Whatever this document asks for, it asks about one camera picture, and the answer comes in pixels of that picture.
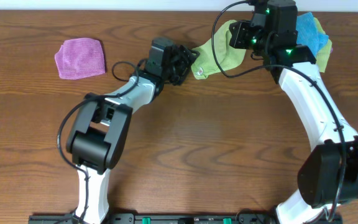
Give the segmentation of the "light green cloth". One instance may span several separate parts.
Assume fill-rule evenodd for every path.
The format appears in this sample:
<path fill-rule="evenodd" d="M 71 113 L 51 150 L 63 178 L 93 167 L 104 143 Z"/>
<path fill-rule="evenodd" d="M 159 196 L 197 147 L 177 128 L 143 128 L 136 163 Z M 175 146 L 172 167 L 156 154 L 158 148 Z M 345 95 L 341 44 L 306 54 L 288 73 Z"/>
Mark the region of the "light green cloth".
<path fill-rule="evenodd" d="M 235 49 L 229 45 L 232 37 L 229 26 L 236 20 L 225 22 L 214 34 L 214 50 L 218 63 L 224 71 L 238 67 L 244 60 L 246 49 Z M 213 57 L 211 39 L 193 50 L 200 53 L 191 66 L 197 80 L 207 79 L 210 75 L 220 72 Z"/>

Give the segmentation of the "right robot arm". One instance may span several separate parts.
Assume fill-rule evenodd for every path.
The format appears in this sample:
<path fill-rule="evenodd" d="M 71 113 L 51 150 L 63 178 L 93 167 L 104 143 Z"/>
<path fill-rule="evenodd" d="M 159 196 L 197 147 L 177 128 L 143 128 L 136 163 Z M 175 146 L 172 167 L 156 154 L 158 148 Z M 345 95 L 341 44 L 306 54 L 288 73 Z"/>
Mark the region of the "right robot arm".
<path fill-rule="evenodd" d="M 277 223 L 333 222 L 338 206 L 358 199 L 358 133 L 329 95 L 310 48 L 297 42 L 294 1 L 251 1 L 253 16 L 230 25 L 230 45 L 263 58 L 306 130 L 311 154 L 297 191 L 275 209 Z"/>

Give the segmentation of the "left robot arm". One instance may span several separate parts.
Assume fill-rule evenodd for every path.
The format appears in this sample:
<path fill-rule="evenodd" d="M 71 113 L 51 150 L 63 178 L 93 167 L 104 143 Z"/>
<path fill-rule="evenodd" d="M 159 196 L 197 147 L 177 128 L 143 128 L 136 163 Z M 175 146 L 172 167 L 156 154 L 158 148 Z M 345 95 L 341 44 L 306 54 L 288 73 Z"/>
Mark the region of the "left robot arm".
<path fill-rule="evenodd" d="M 104 222 L 110 173 L 122 156 L 132 115 L 159 96 L 166 84 L 181 85 L 199 56 L 197 50 L 157 37 L 148 58 L 133 66 L 122 87 L 105 95 L 89 93 L 69 112 L 76 118 L 66 150 L 80 190 L 73 223 Z"/>

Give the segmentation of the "blue cloth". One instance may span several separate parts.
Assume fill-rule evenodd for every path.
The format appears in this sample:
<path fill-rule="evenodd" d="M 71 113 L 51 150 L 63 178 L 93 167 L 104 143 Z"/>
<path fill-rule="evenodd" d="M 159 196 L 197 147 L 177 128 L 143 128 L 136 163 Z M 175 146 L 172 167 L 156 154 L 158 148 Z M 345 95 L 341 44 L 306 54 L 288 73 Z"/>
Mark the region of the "blue cloth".
<path fill-rule="evenodd" d="M 297 44 L 309 47 L 315 57 L 320 51 L 324 54 L 331 53 L 332 44 L 329 43 L 329 36 L 312 12 L 297 17 L 296 30 L 298 31 Z"/>

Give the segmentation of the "yellow-green cloth in pile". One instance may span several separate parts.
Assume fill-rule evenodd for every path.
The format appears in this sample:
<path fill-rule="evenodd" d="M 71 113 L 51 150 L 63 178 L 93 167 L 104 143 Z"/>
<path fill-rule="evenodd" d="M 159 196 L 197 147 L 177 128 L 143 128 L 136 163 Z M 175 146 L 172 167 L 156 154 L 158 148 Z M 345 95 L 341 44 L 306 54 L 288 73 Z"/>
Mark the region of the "yellow-green cloth in pile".
<path fill-rule="evenodd" d="M 316 24 L 318 34 L 320 35 L 320 39 L 324 41 L 323 45 L 319 48 L 318 53 L 316 54 L 316 64 L 319 67 L 319 71 L 321 73 L 324 73 L 326 71 L 328 60 L 331 55 L 330 51 L 331 47 L 333 47 L 333 43 L 329 39 L 329 36 L 323 30 L 319 20 L 317 18 L 314 18 L 314 22 Z"/>

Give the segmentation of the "folded purple cloth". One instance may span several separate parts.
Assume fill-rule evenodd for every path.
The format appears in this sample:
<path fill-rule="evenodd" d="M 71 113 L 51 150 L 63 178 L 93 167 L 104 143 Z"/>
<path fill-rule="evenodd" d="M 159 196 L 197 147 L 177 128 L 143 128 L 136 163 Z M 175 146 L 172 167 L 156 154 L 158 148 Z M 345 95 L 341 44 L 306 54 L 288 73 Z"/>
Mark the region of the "folded purple cloth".
<path fill-rule="evenodd" d="M 96 39 L 65 40 L 55 54 L 55 63 L 59 77 L 64 80 L 79 80 L 106 72 L 103 48 Z"/>

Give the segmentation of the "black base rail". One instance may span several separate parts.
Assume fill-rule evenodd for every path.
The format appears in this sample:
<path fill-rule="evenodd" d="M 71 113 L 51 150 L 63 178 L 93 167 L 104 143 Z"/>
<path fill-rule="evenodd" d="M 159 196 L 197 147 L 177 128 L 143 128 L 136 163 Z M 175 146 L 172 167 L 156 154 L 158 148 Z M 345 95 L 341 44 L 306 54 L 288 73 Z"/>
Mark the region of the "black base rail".
<path fill-rule="evenodd" d="M 73 215 L 31 215 L 29 224 L 69 224 L 77 223 Z M 101 223 L 105 224 L 257 224 L 278 223 L 273 215 L 251 212 L 239 215 L 135 215 L 133 213 L 116 213 L 108 215 Z M 340 215 L 336 215 L 332 222 L 320 219 L 315 223 L 342 224 Z"/>

